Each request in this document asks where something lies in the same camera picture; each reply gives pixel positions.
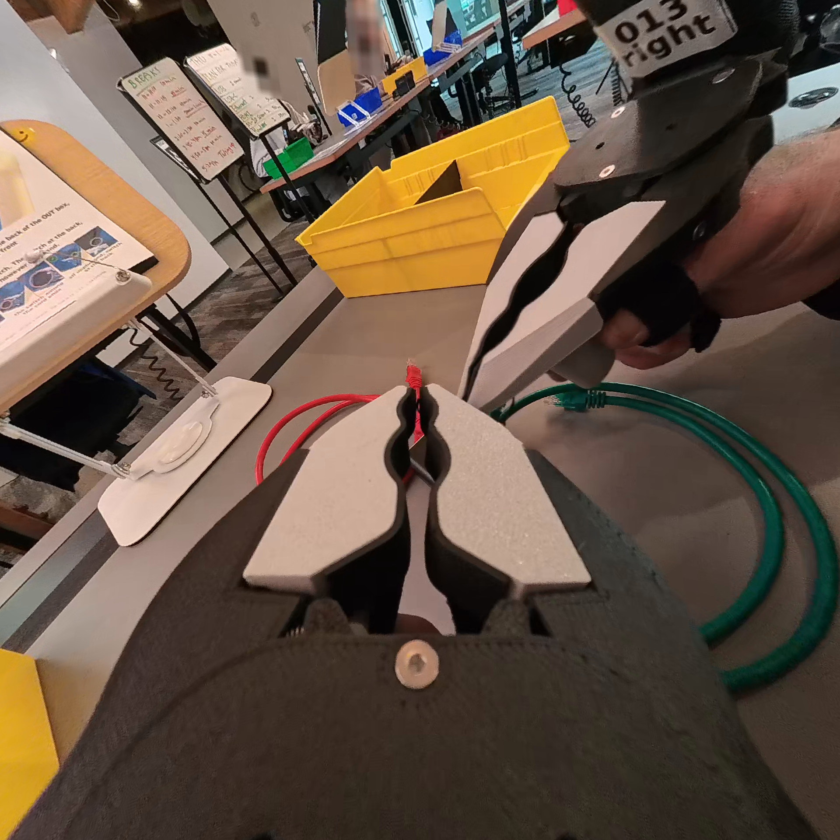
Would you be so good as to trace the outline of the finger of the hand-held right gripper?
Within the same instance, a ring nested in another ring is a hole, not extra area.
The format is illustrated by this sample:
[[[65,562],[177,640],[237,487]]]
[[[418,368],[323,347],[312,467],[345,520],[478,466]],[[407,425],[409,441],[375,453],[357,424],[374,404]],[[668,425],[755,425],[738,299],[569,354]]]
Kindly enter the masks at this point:
[[[525,307],[556,281],[568,256],[561,190],[546,182],[520,208],[486,283],[458,393],[469,398],[485,356],[511,333]]]
[[[628,203],[574,238],[567,223],[568,256],[559,276],[485,356],[468,404],[497,408],[549,371],[583,385],[609,371],[613,357],[592,344],[603,325],[595,296],[614,281],[614,267],[664,206],[664,200]]]

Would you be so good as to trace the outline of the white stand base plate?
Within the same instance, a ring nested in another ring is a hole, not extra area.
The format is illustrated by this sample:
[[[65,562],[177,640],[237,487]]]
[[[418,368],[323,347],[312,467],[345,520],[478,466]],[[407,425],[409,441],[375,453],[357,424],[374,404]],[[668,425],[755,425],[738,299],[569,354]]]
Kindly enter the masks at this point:
[[[145,539],[268,404],[266,383],[225,377],[209,387],[129,462],[98,511],[120,547]]]

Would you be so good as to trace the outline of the small yellow bin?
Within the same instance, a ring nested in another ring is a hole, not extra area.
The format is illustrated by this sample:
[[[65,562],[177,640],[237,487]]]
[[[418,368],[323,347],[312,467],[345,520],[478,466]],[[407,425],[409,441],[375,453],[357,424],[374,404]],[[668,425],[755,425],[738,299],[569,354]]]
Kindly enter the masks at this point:
[[[423,57],[392,68],[379,83],[382,98],[399,99],[424,84],[427,67]]]

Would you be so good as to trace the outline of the handwritten whiteboard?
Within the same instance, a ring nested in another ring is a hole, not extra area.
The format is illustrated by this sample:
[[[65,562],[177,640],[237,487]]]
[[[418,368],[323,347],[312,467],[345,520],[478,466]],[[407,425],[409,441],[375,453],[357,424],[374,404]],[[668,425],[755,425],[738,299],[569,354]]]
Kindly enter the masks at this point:
[[[222,44],[185,58],[189,69],[230,115],[255,139],[291,120],[286,107],[259,89],[238,52]]]
[[[120,78],[117,88],[200,182],[213,181],[245,158],[234,135],[172,58]]]

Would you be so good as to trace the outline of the white partition panel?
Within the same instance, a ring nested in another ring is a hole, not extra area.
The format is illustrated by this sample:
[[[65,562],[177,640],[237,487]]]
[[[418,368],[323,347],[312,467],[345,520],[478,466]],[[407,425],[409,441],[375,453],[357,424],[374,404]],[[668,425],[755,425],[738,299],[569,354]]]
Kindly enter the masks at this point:
[[[312,1],[210,1],[243,68],[269,95],[306,112],[312,105],[298,65],[317,76]]]

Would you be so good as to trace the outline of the long wooden table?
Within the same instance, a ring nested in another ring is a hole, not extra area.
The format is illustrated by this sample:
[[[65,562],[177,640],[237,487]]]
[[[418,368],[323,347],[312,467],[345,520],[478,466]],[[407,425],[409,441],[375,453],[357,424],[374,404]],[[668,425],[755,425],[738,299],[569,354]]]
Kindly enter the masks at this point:
[[[413,109],[415,100],[426,94],[434,81],[446,76],[457,65],[466,62],[499,22],[499,17],[495,17],[489,24],[478,29],[456,52],[428,68],[427,75],[415,87],[410,88],[404,96],[387,100],[367,120],[359,123],[330,145],[321,148],[310,161],[290,175],[289,181],[272,180],[261,186],[259,191],[265,195],[277,190],[290,189],[293,186],[309,186],[315,183],[321,172],[339,172],[344,167],[351,173],[357,173],[361,164],[369,160],[375,151],[386,145],[388,140],[411,129],[413,121],[420,113]]]

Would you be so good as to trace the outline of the wooden side table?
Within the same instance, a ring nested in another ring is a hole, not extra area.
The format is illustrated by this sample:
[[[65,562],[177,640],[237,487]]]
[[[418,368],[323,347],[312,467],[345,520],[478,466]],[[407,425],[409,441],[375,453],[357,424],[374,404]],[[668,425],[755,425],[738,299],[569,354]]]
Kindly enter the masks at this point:
[[[100,350],[132,316],[147,309],[186,276],[192,252],[181,229],[148,199],[90,152],[70,133],[47,122],[18,119],[2,122],[2,129],[51,171],[89,201],[108,219],[137,239],[156,258],[146,277],[150,290],[132,304],[86,327],[65,349],[48,340],[47,357],[15,385],[2,385],[1,407],[6,411],[33,394],[69,365]]]

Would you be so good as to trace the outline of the green plastic bin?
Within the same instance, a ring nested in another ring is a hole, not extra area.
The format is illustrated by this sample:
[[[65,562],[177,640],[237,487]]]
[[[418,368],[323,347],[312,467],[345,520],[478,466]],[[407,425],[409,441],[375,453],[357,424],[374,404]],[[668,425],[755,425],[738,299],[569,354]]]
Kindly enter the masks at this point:
[[[302,136],[284,147],[283,150],[277,151],[276,158],[280,162],[282,169],[288,175],[292,175],[314,158],[314,149],[309,139],[306,136]],[[266,176],[275,180],[282,178],[277,163],[270,155],[263,163],[263,168]]]

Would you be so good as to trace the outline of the person's right hand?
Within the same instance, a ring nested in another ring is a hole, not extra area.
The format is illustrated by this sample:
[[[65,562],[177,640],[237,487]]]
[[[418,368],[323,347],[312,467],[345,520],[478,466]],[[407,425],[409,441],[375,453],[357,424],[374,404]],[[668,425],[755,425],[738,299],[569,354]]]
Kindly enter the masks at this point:
[[[839,277],[839,130],[772,148],[732,220],[682,262],[707,307],[741,319],[805,302]]]

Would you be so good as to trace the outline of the yellow plastic bin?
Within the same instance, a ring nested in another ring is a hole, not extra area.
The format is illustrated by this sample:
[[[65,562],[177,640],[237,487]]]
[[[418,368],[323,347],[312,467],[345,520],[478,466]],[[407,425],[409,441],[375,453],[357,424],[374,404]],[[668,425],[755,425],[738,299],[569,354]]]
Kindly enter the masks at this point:
[[[570,148],[552,96],[375,167],[297,236],[345,298],[487,282]]]
[[[59,768],[36,662],[1,651],[1,838],[11,833]]]

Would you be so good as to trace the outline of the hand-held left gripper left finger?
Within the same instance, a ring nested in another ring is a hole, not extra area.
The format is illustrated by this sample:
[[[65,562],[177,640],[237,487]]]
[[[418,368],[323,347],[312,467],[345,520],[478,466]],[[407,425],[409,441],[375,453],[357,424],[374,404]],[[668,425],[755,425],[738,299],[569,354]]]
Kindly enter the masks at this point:
[[[245,566],[248,585],[333,599],[354,621],[396,620],[416,409],[414,389],[399,385],[318,438]]]

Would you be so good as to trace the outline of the printed instruction board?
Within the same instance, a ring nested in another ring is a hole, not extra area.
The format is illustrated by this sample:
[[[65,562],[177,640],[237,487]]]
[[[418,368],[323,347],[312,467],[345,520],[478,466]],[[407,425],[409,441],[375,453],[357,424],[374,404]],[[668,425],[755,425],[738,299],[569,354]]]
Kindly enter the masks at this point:
[[[2,132],[1,396],[47,370],[139,301],[158,259]]]

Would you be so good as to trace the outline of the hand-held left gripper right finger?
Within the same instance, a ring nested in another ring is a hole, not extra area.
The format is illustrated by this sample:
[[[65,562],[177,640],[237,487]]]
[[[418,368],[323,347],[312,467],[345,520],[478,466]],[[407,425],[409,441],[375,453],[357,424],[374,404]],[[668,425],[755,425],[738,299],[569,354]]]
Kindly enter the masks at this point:
[[[526,449],[502,424],[437,384],[420,416],[433,479],[427,576],[457,634],[478,634],[504,601],[579,592],[592,576]]]

